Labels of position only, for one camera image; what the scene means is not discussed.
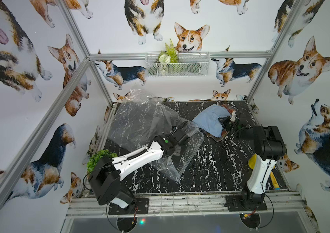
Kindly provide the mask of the clear plastic vacuum bag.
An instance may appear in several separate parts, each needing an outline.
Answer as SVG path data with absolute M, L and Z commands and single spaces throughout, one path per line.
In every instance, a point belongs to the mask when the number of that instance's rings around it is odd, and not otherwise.
M 184 130 L 189 136 L 185 147 L 177 150 L 171 157 L 150 163 L 170 179 L 179 182 L 203 143 L 204 136 L 195 123 L 182 118 L 161 98 L 154 97 L 143 89 L 130 91 L 127 99 L 117 109 L 108 139 L 133 152 L 147 145 L 155 136 L 169 134 L 172 126 L 179 126 L 185 121 L 189 122 Z

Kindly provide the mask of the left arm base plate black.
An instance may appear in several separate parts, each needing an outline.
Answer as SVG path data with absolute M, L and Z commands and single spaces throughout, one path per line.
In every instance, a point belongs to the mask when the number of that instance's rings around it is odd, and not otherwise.
M 134 199 L 131 203 L 115 198 L 110 202 L 108 215 L 147 214 L 148 208 L 149 198 Z

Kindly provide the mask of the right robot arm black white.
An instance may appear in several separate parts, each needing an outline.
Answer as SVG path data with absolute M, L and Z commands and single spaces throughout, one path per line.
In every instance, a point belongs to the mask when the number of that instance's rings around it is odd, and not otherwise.
M 277 161 L 286 153 L 286 146 L 276 126 L 240 126 L 230 116 L 220 117 L 223 129 L 234 138 L 253 143 L 256 162 L 253 172 L 242 190 L 242 206 L 252 209 L 264 204 L 266 184 Z

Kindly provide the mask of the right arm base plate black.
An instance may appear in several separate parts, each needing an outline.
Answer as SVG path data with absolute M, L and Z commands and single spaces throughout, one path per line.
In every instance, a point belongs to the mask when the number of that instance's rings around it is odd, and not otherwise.
M 241 195 L 225 196 L 226 207 L 230 212 L 242 211 L 265 211 L 267 205 L 264 201 L 264 195 L 254 195 L 253 197 L 243 197 Z

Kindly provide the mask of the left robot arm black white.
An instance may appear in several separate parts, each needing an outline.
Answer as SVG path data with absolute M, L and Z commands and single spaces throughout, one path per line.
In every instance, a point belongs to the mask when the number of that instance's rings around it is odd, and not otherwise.
M 90 191 L 95 195 L 99 205 L 115 204 L 120 209 L 135 209 L 135 196 L 121 185 L 121 181 L 139 168 L 162 158 L 173 156 L 177 150 L 185 147 L 189 136 L 184 127 L 188 121 L 173 126 L 169 134 L 155 136 L 147 145 L 126 155 L 98 160 L 93 170 L 88 171 Z

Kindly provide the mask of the red plaid shirt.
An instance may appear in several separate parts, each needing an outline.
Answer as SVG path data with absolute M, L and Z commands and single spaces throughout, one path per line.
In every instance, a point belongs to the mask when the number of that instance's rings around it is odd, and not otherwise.
M 234 107 L 231 107 L 227 103 L 221 105 L 221 107 L 224 107 L 231 115 L 231 116 L 227 116 L 227 117 L 220 117 L 218 119 L 219 123 L 221 123 L 221 125 L 222 125 L 221 136 L 215 137 L 215 136 L 211 135 L 210 133 L 206 132 L 205 130 L 202 130 L 203 134 L 207 138 L 211 138 L 215 142 L 222 141 L 232 131 L 233 124 L 236 121 L 236 111 L 237 110 Z

